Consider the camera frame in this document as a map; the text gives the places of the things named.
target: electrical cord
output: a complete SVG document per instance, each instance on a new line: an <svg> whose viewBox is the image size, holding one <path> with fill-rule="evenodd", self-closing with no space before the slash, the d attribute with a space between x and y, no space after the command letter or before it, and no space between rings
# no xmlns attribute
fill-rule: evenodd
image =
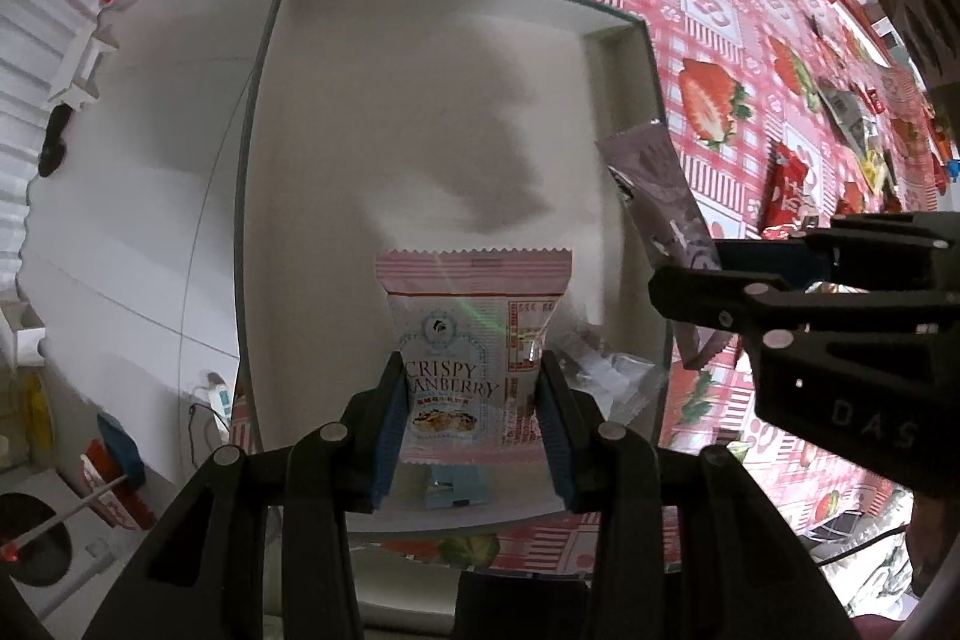
<svg viewBox="0 0 960 640"><path fill-rule="evenodd" d="M853 554L859 554L864 549L870 548L872 544L880 542L880 540L885 540L887 537L893 537L895 534L903 534L908 526L909 524L904 524L896 528L888 528L888 530L882 531L876 537L872 537L865 543L860 543L859 545L853 546L850 550L843 551L841 554L837 554L835 557L829 557L825 558L823 561L818 561L817 566L826 567L828 564L834 564L834 562L851 557Z"/></svg>
<svg viewBox="0 0 960 640"><path fill-rule="evenodd" d="M196 453L195 453L195 446L193 442L193 419L194 419L194 416L196 416L197 414L197 408L204 408L205 410L210 410L210 413L213 413L214 415L216 415L218 420L224 425L224 427L227 429L227 432L230 431L229 421L224 420L224 416L217 413L217 410L214 410L214 408L211 408L210 405L205 405L203 402L190 403L190 407L187 408L186 432L187 432L187 437L190 440L190 463L193 464L194 469L199 469L199 466L197 464Z"/></svg>

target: plastic bag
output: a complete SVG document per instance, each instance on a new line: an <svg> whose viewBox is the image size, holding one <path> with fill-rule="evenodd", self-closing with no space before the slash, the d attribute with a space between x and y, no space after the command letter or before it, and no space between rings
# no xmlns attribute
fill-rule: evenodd
<svg viewBox="0 0 960 640"><path fill-rule="evenodd" d="M656 396L667 379L667 370L627 353L594 348L581 335L562 333L551 340L568 384L593 397L608 421L631 423Z"/></svg>
<svg viewBox="0 0 960 640"><path fill-rule="evenodd" d="M597 148L640 232L654 271L669 265L720 268L716 245L680 168L666 125L661 121L637 125L600 140ZM674 323L673 332L687 369L707 365L733 338L723 330L692 323Z"/></svg>
<svg viewBox="0 0 960 640"><path fill-rule="evenodd" d="M541 461L534 392L569 250L393 251L376 258L403 355L403 461Z"/></svg>

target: radiator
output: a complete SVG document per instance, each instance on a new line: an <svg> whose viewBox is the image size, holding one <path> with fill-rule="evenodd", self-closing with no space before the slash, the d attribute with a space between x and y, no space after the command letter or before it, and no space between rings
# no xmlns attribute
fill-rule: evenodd
<svg viewBox="0 0 960 640"><path fill-rule="evenodd" d="M20 268L51 81L100 10L99 0L0 0L0 292L14 286Z"/></svg>

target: red snack package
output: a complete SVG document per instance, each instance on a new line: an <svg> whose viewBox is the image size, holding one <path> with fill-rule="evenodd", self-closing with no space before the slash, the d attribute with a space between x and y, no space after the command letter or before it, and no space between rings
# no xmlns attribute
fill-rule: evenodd
<svg viewBox="0 0 960 640"><path fill-rule="evenodd" d="M833 211L834 215L857 215L864 209L863 194L856 186L856 183L845 183L843 196L837 199L837 207Z"/></svg>
<svg viewBox="0 0 960 640"><path fill-rule="evenodd" d="M875 115L882 115L887 111L887 106L883 103L882 98L880 98L877 88L867 88L867 98L870 100L870 106L874 110Z"/></svg>
<svg viewBox="0 0 960 640"><path fill-rule="evenodd" d="M795 231L803 207L803 180L808 166L783 142L774 144L770 200L763 220L763 239L786 239Z"/></svg>
<svg viewBox="0 0 960 640"><path fill-rule="evenodd" d="M899 202L899 199L894 196L894 194L886 194L883 199L883 212L885 213L901 213L904 211L904 205Z"/></svg>

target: tiled floor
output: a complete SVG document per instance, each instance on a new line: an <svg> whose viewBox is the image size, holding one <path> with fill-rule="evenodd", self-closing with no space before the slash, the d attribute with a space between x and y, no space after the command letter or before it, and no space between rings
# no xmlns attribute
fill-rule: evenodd
<svg viewBox="0 0 960 640"><path fill-rule="evenodd" d="M236 377L233 196L270 2L139 0L117 15L101 100L30 189L20 282L47 324L59 465L75 474L99 405L136 439L157 504L193 470L190 398L206 400L208 372ZM199 462L215 427L201 411L191 428Z"/></svg>

